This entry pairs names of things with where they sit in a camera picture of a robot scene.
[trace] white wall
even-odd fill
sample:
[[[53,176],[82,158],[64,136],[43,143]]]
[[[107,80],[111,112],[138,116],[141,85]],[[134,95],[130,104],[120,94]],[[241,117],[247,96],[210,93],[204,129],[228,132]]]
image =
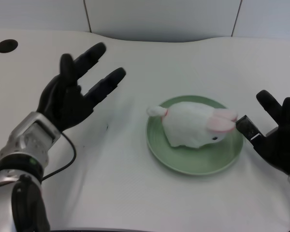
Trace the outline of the white wall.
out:
[[[93,33],[183,42],[231,36],[240,0],[86,0]]]
[[[83,0],[0,0],[0,28],[89,31]]]
[[[290,0],[243,0],[233,36],[290,39]]]

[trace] black circular hole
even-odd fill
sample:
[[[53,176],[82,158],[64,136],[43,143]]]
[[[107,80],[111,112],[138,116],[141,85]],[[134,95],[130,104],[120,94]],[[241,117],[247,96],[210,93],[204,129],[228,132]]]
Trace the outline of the black circular hole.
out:
[[[16,40],[3,40],[0,42],[0,53],[8,53],[14,51],[18,46]]]

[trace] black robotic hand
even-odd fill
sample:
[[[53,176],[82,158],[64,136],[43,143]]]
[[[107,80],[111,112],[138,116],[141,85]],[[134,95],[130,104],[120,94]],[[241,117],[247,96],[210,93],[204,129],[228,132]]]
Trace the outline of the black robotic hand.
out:
[[[290,175],[290,98],[282,106],[266,90],[257,94],[257,100],[278,124],[266,136],[247,116],[236,122],[236,128],[253,144],[256,152],[273,167]]]
[[[92,87],[86,95],[81,94],[77,80],[91,69],[106,51],[98,43],[73,61],[70,54],[60,60],[60,74],[55,76],[42,92],[37,112],[50,120],[59,131],[84,121],[93,108],[106,98],[124,78],[126,72],[118,68]]]

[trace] white plush rabbit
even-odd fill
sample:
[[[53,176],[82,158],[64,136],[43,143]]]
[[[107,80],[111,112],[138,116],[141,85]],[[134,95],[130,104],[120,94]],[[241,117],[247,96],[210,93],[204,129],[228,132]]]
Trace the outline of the white plush rabbit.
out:
[[[216,143],[235,128],[237,112],[229,109],[215,109],[211,106],[180,102],[168,109],[160,106],[149,107],[149,116],[160,116],[164,132],[170,145],[199,148]]]

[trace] bunny tail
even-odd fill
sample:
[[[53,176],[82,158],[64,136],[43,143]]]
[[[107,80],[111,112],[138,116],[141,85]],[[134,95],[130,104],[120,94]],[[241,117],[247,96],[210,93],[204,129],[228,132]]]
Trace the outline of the bunny tail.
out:
[[[149,116],[155,117],[155,116],[165,116],[168,109],[163,108],[161,106],[154,106],[154,107],[148,107],[146,112]]]

